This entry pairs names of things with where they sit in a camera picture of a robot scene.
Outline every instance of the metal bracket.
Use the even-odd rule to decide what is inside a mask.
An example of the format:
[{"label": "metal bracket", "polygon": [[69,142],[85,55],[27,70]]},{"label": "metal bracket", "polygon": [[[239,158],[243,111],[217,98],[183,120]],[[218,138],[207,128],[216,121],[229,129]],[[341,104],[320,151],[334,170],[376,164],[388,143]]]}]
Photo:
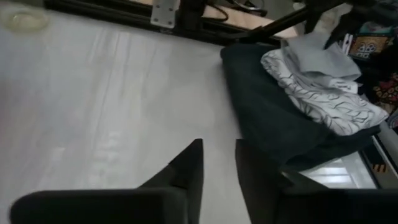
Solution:
[{"label": "metal bracket", "polygon": [[178,0],[154,0],[150,23],[173,29],[175,26],[175,11]]}]

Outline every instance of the cable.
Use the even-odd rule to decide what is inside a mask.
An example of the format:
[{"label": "cable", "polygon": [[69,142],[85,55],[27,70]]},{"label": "cable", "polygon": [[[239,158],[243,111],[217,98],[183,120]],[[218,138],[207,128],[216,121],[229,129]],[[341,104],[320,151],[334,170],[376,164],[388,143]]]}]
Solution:
[{"label": "cable", "polygon": [[220,13],[222,13],[222,15],[224,15],[224,18],[220,19],[220,18],[202,17],[202,19],[205,19],[207,21],[213,21],[213,22],[225,22],[229,19],[229,15],[224,10],[222,10],[220,7],[218,7],[214,4],[209,4],[209,6],[216,9]]}]

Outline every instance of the white fabric with black lines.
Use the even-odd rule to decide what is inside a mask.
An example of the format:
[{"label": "white fabric with black lines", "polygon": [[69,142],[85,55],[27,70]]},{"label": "white fabric with black lines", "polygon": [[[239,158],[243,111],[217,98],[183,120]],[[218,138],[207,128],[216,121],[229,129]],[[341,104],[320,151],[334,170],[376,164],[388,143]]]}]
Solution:
[{"label": "white fabric with black lines", "polygon": [[299,110],[340,136],[378,125],[388,116],[382,108],[361,99],[358,94],[308,85],[288,69],[279,49],[264,54],[261,63]]}]

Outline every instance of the folded fabric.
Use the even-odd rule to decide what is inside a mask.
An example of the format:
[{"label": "folded fabric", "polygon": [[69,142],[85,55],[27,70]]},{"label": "folded fabric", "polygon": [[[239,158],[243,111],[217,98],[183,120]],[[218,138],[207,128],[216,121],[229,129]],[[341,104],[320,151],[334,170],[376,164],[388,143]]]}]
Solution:
[{"label": "folded fabric", "polygon": [[243,139],[281,166],[305,170],[372,144],[379,127],[337,136],[292,103],[262,67],[272,46],[234,44],[221,51],[224,75]]},{"label": "folded fabric", "polygon": [[[264,54],[261,63],[300,111],[336,134],[352,135],[380,124],[387,112],[356,94],[358,86],[352,79],[359,75],[357,66],[335,45],[322,50],[326,40],[327,36],[314,33],[287,40],[289,45]],[[310,49],[307,53],[313,59],[313,69],[303,54],[305,46]]]}]

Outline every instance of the folded clothes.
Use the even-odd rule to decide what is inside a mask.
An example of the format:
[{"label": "folded clothes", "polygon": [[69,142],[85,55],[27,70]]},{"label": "folded clothes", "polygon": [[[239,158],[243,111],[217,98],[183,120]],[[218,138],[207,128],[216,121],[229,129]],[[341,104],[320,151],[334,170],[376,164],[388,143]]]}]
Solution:
[{"label": "folded clothes", "polygon": [[243,139],[281,166],[305,170],[372,144],[379,127],[338,136],[292,103],[260,63],[272,46],[234,44],[221,51],[223,68]]},{"label": "folded clothes", "polygon": [[[357,94],[358,86],[352,80],[358,77],[359,69],[336,49],[337,46],[317,50],[322,49],[322,43],[327,40],[323,35],[310,34],[287,40],[289,45],[267,52],[261,63],[301,112],[313,121],[325,124],[336,134],[349,136],[379,125],[388,113]],[[313,63],[304,58],[303,52],[306,51]]]}]

